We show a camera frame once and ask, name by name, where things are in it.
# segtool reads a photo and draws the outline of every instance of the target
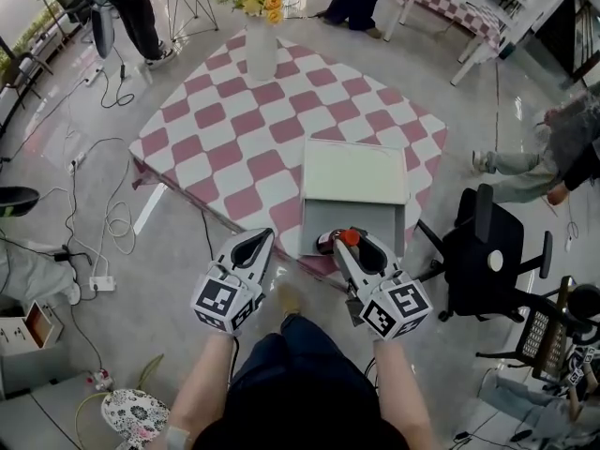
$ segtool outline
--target tiled floor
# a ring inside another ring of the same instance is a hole
[[[166,0],[153,2],[158,31],[166,36]],[[290,15],[313,15],[325,8],[329,0],[288,2]],[[393,5],[392,0],[380,0],[375,12],[375,20],[380,26],[385,25]],[[65,171],[65,161],[102,138],[118,136],[128,143],[134,140],[173,89],[206,56],[244,26],[244,17],[227,8],[216,7],[215,12],[220,30],[191,37],[178,45],[178,57],[152,75],[143,70],[141,57],[117,22],[116,45],[126,60],[127,74],[130,75],[121,95],[135,94],[133,102],[126,107],[105,110],[99,104],[104,92],[103,78],[99,77],[90,87],[82,86],[43,124],[17,158],[5,165],[0,176],[2,185],[25,185],[37,188],[40,193],[52,187],[69,188],[71,181]],[[189,31],[196,28],[194,25],[200,28],[208,26],[209,22],[204,18],[191,23]],[[398,88],[403,95],[447,124],[449,134],[442,164],[422,215],[433,230],[441,234],[450,228],[454,219],[454,211],[447,213],[442,208],[456,208],[462,189],[477,183],[470,170],[471,149],[493,149],[497,144],[503,151],[527,150],[531,145],[533,123],[539,118],[536,114],[568,97],[559,88],[564,76],[551,67],[551,61],[542,67],[523,48],[507,60],[498,61],[497,65],[488,62],[474,68],[458,87],[453,87],[449,81],[458,71],[457,57],[468,38],[453,27],[442,40],[434,41],[432,33],[445,26],[445,21],[415,8],[407,25],[398,26],[389,43],[324,26],[316,19],[288,20],[277,29],[289,40]],[[535,41],[528,49],[532,53],[541,52]],[[47,100],[40,105],[35,97],[27,98],[27,112],[19,111],[15,115],[0,142],[3,155],[15,151],[36,118],[46,114],[79,81],[83,69],[96,58],[94,49],[77,43],[54,61],[55,76],[45,76],[37,86],[41,94],[48,96]],[[118,84],[118,64],[114,53],[104,62],[111,77],[109,102]],[[65,142],[67,131],[75,133]],[[98,245],[106,200],[116,188],[127,159],[124,144],[103,143],[87,157],[77,173],[77,234],[89,246]],[[158,353],[165,353],[148,389],[158,398],[171,402],[202,350],[207,335],[206,329],[191,313],[188,301],[208,263],[208,246],[198,209],[168,189],[143,187],[132,190],[128,184],[131,175],[129,171],[127,185],[119,190],[115,199],[128,203],[133,221],[138,219],[153,192],[156,192],[157,198],[152,199],[156,205],[147,220],[137,223],[136,247],[131,255],[119,253],[110,237],[105,237],[103,253],[111,263],[110,274],[117,280],[117,291],[82,303],[75,313],[81,327],[97,344],[104,366],[116,376],[119,385],[133,384],[148,360]],[[571,208],[579,227],[579,239],[567,254],[564,252],[566,205],[555,211],[540,200],[527,205],[507,205],[525,225],[524,258],[530,258],[541,249],[544,230],[551,230],[554,235],[550,276],[547,280],[535,279],[535,292],[552,290],[567,273],[578,281],[600,280],[594,261],[600,233],[594,217],[598,207],[600,201],[595,187],[586,184],[573,194]],[[14,237],[62,243],[68,235],[64,226],[68,213],[65,195],[54,192],[28,216],[3,221],[3,228]],[[213,247],[218,248],[229,231],[214,220],[208,220]],[[418,232],[405,259],[406,269],[416,273],[433,255],[433,247]],[[87,280],[88,273],[88,269],[80,267],[82,281]],[[269,282],[273,276],[292,278],[301,286],[306,297],[306,314],[322,325],[340,348],[364,368],[371,357],[368,337],[364,328],[352,327],[343,295],[308,276],[296,275],[289,265],[277,261],[267,274],[267,290],[272,289]],[[442,309],[445,302],[443,279],[430,281],[427,291],[436,310]],[[84,296],[91,296],[88,289],[84,289]],[[277,324],[274,300],[267,298],[261,314],[248,322],[241,337],[238,362],[245,359],[260,336]],[[97,365],[95,356],[74,331],[67,307],[61,306],[57,310],[66,324],[63,339],[71,349],[73,364],[78,368],[94,368]],[[465,428],[473,429],[491,414],[476,400],[478,384],[490,363],[476,361],[474,353],[477,350],[501,350],[516,332],[517,326],[506,319],[480,323],[473,318],[455,318],[440,323],[432,317],[419,331],[405,337],[404,344],[441,440],[449,442],[454,434]],[[515,378],[523,377],[524,373],[520,373]],[[480,434],[504,442],[517,423],[497,416]]]

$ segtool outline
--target white table leg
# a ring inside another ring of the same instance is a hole
[[[471,69],[474,64],[480,63],[484,58],[486,58],[491,49],[486,42],[482,42],[479,44],[477,49],[472,53],[472,55],[468,58],[468,60],[464,63],[458,73],[454,76],[454,78],[450,81],[451,84],[457,86],[458,83],[462,80],[467,72]]]
[[[409,16],[409,13],[411,12],[411,9],[413,8],[414,5],[414,0],[409,0],[408,2],[406,2],[404,4],[404,11],[402,12],[402,16],[400,17],[400,24],[404,24],[406,23],[406,19]]]
[[[402,14],[402,7],[400,5],[397,6],[396,10],[394,10],[394,15],[392,15],[392,18],[390,19],[389,23],[387,24],[387,29],[385,30],[385,35],[383,36],[383,39],[385,41],[390,41],[390,38],[392,37],[392,34],[394,33],[394,29],[396,28],[396,25],[398,25],[398,21],[400,20],[400,15]]]
[[[481,37],[474,37],[471,39],[471,41],[467,44],[467,46],[465,47],[465,50],[463,53],[460,54],[460,57],[458,58],[458,62],[460,64],[464,64],[465,60],[467,58],[469,58],[469,56],[475,51],[475,49],[477,48],[477,45],[481,44],[481,42],[483,41],[483,39]]]

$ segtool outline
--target bottle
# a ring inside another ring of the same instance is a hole
[[[334,252],[334,241],[339,238],[349,247],[358,245],[360,241],[360,233],[355,229],[343,230],[336,229],[331,232],[324,233],[317,238],[317,251],[322,255],[332,255]]]

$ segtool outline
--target yellow flower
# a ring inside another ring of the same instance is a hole
[[[264,7],[267,10],[279,10],[281,8],[281,0],[264,0]]]
[[[245,0],[244,1],[244,11],[248,15],[260,15],[261,14],[261,4],[256,0]]]
[[[276,25],[283,20],[283,14],[279,10],[269,10],[266,14],[266,20],[269,23]]]

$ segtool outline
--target checkered tablecloth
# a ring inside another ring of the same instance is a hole
[[[409,0],[397,1],[401,5],[405,5]],[[483,38],[494,52],[498,51],[500,47],[500,21],[489,7],[474,7],[466,4],[457,5],[454,0],[413,1],[459,23],[477,36]]]
[[[141,175],[157,175],[230,228],[273,228],[281,255],[339,278],[330,257],[298,255],[306,137],[404,148],[408,242],[445,124],[398,90],[284,39],[275,79],[256,82],[247,74],[245,41],[244,32],[228,40],[145,125],[129,148]]]

